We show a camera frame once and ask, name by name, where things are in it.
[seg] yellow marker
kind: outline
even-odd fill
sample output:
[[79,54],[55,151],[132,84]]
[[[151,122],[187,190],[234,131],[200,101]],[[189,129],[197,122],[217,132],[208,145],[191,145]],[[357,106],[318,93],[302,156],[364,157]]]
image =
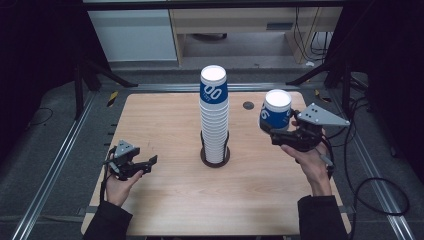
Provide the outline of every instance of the yellow marker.
[[107,102],[108,107],[111,107],[113,105],[117,96],[118,96],[118,91],[115,91],[110,95],[109,101]]
[[318,99],[320,99],[321,101],[323,101],[323,102],[331,102],[331,99],[330,99],[330,98],[322,98],[322,97],[320,96],[320,94],[319,94],[318,89],[315,89],[314,91],[315,91],[315,97],[317,97],[317,98],[318,98]]

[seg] metal rod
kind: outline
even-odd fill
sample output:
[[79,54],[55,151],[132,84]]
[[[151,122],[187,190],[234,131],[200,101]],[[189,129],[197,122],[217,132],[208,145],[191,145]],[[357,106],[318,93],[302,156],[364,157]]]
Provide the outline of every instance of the metal rod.
[[130,82],[120,78],[119,76],[115,75],[111,71],[104,69],[103,67],[101,67],[100,65],[98,65],[97,63],[95,63],[95,62],[93,62],[89,59],[85,59],[84,64],[86,64],[87,67],[96,70],[97,72],[105,75],[106,77],[112,79],[113,81],[119,83],[120,85],[122,85],[124,87],[136,87],[137,86],[137,84],[130,83]]
[[[288,86],[285,83],[230,83],[228,91],[230,92],[254,92],[269,91],[272,89],[299,90],[316,89],[323,86],[322,82],[310,83],[302,86]],[[120,91],[136,92],[199,92],[199,84],[140,84],[138,87],[125,88]]]
[[81,117],[78,120],[75,120],[74,123],[72,124],[72,127],[69,130],[68,135],[66,136],[58,154],[56,155],[56,158],[54,159],[52,166],[47,172],[47,175],[44,178],[43,183],[38,189],[38,192],[35,195],[34,199],[32,200],[29,208],[25,212],[25,215],[23,216],[18,226],[16,227],[12,237],[13,240],[17,240],[17,239],[21,240],[21,239],[28,238],[32,228],[35,225],[35,222],[37,221],[37,218],[40,215],[40,212],[44,204],[47,201],[47,198],[50,195],[50,192],[57,178],[59,177],[62,167],[66,162],[66,159],[81,130],[81,127],[85,122],[85,119],[88,115],[88,112],[91,109],[92,102],[95,96],[96,96],[96,93],[93,93],[93,94],[89,94],[89,96],[87,97],[85,110],[83,111]]
[[211,9],[211,8],[276,8],[276,7],[343,7],[368,3],[368,0],[231,0],[231,1],[151,1],[58,3],[56,8],[76,8],[86,11]]

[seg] cable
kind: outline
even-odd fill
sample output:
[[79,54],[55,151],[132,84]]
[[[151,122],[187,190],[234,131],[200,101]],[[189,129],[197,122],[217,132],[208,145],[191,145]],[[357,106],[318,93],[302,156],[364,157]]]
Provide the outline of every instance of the cable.
[[[319,39],[318,39],[318,36],[319,36],[319,32],[315,32],[314,33],[314,36],[312,37],[312,41],[311,41],[311,44],[309,45],[309,47],[310,47],[310,50],[311,50],[311,53],[313,53],[313,54],[315,54],[315,55],[318,55],[318,56],[324,56],[321,60],[322,61],[324,61],[325,60],[325,56],[327,55],[327,50],[328,50],[328,47],[327,47],[327,41],[328,41],[328,33],[329,32],[325,32],[325,38],[324,38],[324,47],[322,48],[321,47],[321,45],[319,44]],[[315,38],[317,38],[317,44],[318,44],[318,46],[320,47],[320,48],[314,48],[312,45],[313,45],[313,43],[314,43],[314,41],[315,41]]]
[[[350,119],[351,124],[350,124],[350,126],[348,128],[348,131],[347,131],[347,134],[346,134],[346,137],[345,137],[345,140],[344,140],[345,141],[345,144],[344,144],[344,148],[343,148],[343,161],[344,161],[344,171],[345,171],[345,175],[346,175],[346,180],[347,180],[347,183],[348,183],[348,186],[349,186],[350,190],[352,191],[352,193],[354,195],[353,207],[354,207],[354,209],[356,209],[357,208],[357,203],[359,201],[366,208],[368,208],[368,209],[370,209],[370,210],[372,210],[374,212],[385,214],[385,215],[389,215],[389,216],[402,216],[402,215],[406,214],[409,211],[410,203],[409,203],[409,199],[408,199],[408,196],[406,195],[406,193],[397,184],[395,184],[394,182],[392,182],[392,181],[390,181],[388,179],[385,179],[385,178],[371,177],[371,178],[366,178],[365,180],[363,180],[358,185],[358,187],[356,189],[354,189],[354,187],[352,185],[352,182],[351,182],[351,179],[350,179],[350,176],[349,176],[349,171],[348,171],[348,167],[347,167],[347,145],[348,145],[348,139],[349,139],[350,131],[352,130],[352,126],[354,125],[354,122],[355,122],[355,113],[356,113],[356,111],[359,108],[361,108],[363,106],[366,106],[366,104],[363,104],[363,105],[358,106],[358,103],[360,101],[364,100],[364,99],[365,99],[365,97],[359,98],[358,100],[354,101],[350,105],[350,111],[349,111],[348,115],[350,115],[349,116],[349,119]],[[401,193],[401,195],[405,199],[405,202],[406,202],[405,208],[402,211],[400,211],[400,212],[386,212],[386,211],[380,210],[380,209],[378,209],[376,207],[373,207],[371,204],[367,203],[365,200],[363,200],[362,198],[360,198],[359,197],[359,192],[360,192],[361,188],[363,186],[365,186],[365,184],[368,183],[368,182],[370,182],[370,181],[383,181],[383,182],[389,183],[391,186],[393,186],[398,192]],[[357,213],[355,212],[355,213],[353,213],[353,217],[352,217],[352,230],[351,230],[351,233],[350,233],[350,236],[349,236],[349,239],[351,239],[351,240],[353,239],[353,237],[355,235],[356,221],[357,221]]]
[[[299,33],[301,45],[299,45],[299,42],[296,39],[296,29],[298,30],[298,33]],[[320,61],[320,60],[322,60],[322,58],[320,58],[320,59],[311,58],[306,53],[305,44],[303,42],[302,34],[300,33],[300,28],[299,28],[299,7],[296,7],[296,16],[295,16],[295,24],[294,24],[294,28],[293,28],[293,37],[294,37],[294,41],[296,42],[297,47],[300,49],[300,53],[302,54],[303,58],[305,58],[308,61]]]
[[331,166],[330,165],[327,165],[328,179],[331,179],[331,177],[333,176],[333,173],[334,173],[334,169],[336,168],[336,164],[334,162],[333,149],[331,148],[330,141],[325,137],[325,135],[324,135],[324,138],[322,139],[321,142],[324,143],[325,147],[327,148],[328,152],[330,153],[330,161],[333,164]]
[[[354,109],[354,111],[356,111],[356,110],[358,110],[358,109],[360,109],[360,108],[362,108],[362,107],[365,107],[365,106],[368,106],[368,103],[365,103],[365,104],[362,104],[362,105],[360,105],[360,106],[357,106],[357,107],[355,107],[355,109]],[[348,113],[348,115],[349,116],[351,116],[352,115],[352,110],[351,111],[349,111],[349,113]],[[344,142],[343,144],[340,144],[340,145],[334,145],[334,146],[332,146],[332,147],[343,147],[343,146],[345,146],[346,144],[349,144],[352,140],[353,140],[353,138],[356,136],[356,123],[355,123],[355,121],[351,121],[351,124],[353,124],[354,126],[355,126],[355,132],[353,132],[353,134],[352,134],[352,137],[347,141],[347,142]],[[344,130],[345,130],[346,128],[343,128],[343,129],[341,129],[339,132],[337,132],[336,134],[334,134],[334,135],[332,135],[332,136],[330,136],[331,138],[333,138],[333,137],[336,137],[336,136],[338,136],[338,135],[340,135],[342,132],[344,132]]]
[[333,135],[331,135],[331,136],[327,137],[327,139],[335,138],[335,137],[339,136],[340,134],[342,134],[345,130],[346,130],[346,128],[344,127],[344,128],[342,128],[342,129],[340,129],[337,133],[335,133],[335,134],[333,134]]
[[100,184],[100,196],[99,196],[100,203],[103,203],[105,201],[107,180],[109,180],[109,178],[112,176],[112,174],[107,176],[107,173],[109,171],[109,163],[111,162],[110,158],[115,153],[115,151],[116,151],[116,146],[109,150],[105,161],[102,163],[104,166],[104,173],[103,173],[104,175],[103,175],[103,181]]
[[37,123],[31,123],[30,122],[29,123],[29,126],[36,126],[36,125],[43,124],[43,123],[47,122],[48,120],[50,120],[50,118],[52,118],[52,116],[53,116],[53,110],[51,110],[50,108],[39,108],[38,110],[49,110],[50,111],[50,116],[48,116],[46,120],[43,120],[41,122],[37,122]]

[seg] wooden tabletop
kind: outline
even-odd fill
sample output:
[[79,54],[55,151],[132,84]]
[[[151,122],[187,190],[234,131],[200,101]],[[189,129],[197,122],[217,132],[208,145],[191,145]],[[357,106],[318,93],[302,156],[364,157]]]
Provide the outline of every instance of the wooden tabletop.
[[[298,92],[292,108],[306,106]],[[265,92],[230,92],[229,162],[207,167],[200,158],[199,93],[133,94],[127,99],[112,144],[141,148],[134,162],[158,155],[152,172],[131,190],[123,208],[134,215],[128,235],[297,235],[297,201],[311,194],[300,166],[258,127]],[[246,110],[243,103],[254,103]],[[99,204],[100,182],[90,206]],[[342,205],[333,181],[333,193]],[[94,214],[82,225],[85,232]],[[342,214],[350,231],[346,214]]]

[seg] white paper cup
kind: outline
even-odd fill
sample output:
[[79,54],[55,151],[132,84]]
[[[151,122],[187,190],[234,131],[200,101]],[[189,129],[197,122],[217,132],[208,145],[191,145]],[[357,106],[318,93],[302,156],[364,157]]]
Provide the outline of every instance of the white paper cup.
[[206,126],[210,129],[228,126],[228,119],[221,119],[220,121],[210,121],[207,119],[202,119],[202,126]]
[[225,140],[227,140],[227,135],[221,135],[221,136],[208,136],[208,135],[204,135],[203,136],[203,140],[204,142],[207,143],[207,145],[210,144],[221,144],[224,143]]
[[204,137],[209,139],[217,139],[227,137],[228,129],[220,129],[219,131],[210,131],[207,129],[202,129]]
[[259,121],[265,121],[271,128],[287,130],[291,112],[290,93],[274,89],[269,91],[262,105]]
[[222,112],[215,112],[215,113],[200,111],[200,116],[205,119],[213,120],[213,119],[228,118],[228,113],[229,113],[228,109]]
[[228,103],[227,73],[224,68],[210,65],[200,74],[200,101],[206,109],[218,110]]

